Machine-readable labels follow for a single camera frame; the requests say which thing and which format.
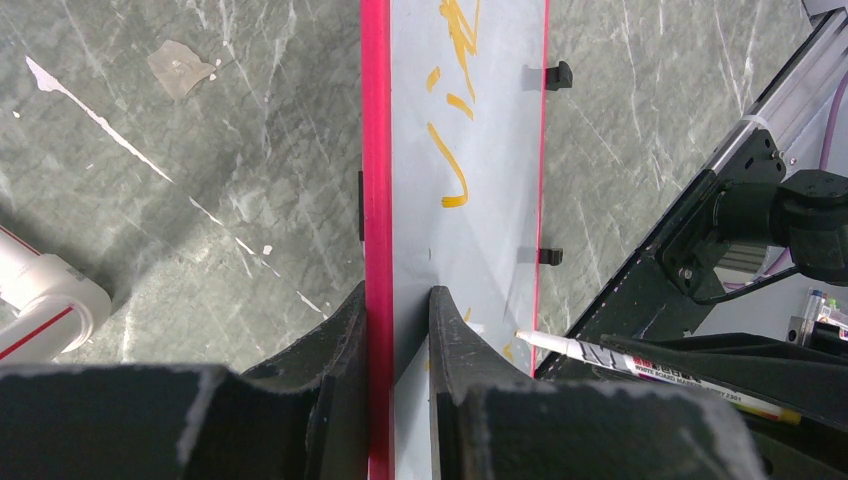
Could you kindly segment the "white marker pen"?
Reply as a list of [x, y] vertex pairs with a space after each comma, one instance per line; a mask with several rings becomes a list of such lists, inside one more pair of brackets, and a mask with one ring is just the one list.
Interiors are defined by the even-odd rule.
[[647, 381], [663, 382], [710, 391], [732, 403], [735, 408], [755, 416], [788, 425], [799, 425], [801, 415], [786, 408], [756, 399], [729, 388], [698, 379], [690, 374], [657, 364], [655, 362], [620, 353], [597, 344], [557, 337], [544, 332], [517, 330], [515, 336], [528, 344], [568, 359], [608, 371], [630, 375]]

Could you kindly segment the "red-framed whiteboard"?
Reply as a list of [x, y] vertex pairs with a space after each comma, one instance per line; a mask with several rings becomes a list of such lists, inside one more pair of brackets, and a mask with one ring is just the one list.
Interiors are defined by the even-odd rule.
[[360, 5], [372, 479], [423, 479], [428, 303], [525, 375], [538, 323], [546, 1]]

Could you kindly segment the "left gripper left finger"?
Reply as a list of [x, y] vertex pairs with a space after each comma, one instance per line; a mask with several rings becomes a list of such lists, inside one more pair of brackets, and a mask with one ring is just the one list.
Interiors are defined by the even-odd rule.
[[1, 371], [5, 479], [363, 479], [365, 288], [278, 354]]

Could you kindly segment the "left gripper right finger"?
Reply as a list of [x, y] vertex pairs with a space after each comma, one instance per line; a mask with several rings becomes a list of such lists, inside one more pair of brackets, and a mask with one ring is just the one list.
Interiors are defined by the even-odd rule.
[[535, 380], [428, 299], [437, 479], [762, 479], [741, 416], [715, 396], [636, 382]]

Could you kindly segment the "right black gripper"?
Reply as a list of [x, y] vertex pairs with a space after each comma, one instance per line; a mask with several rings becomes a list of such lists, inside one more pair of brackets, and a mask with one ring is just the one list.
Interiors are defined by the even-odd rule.
[[747, 333], [600, 343], [798, 413], [797, 426], [746, 418], [770, 478], [846, 478], [846, 354]]

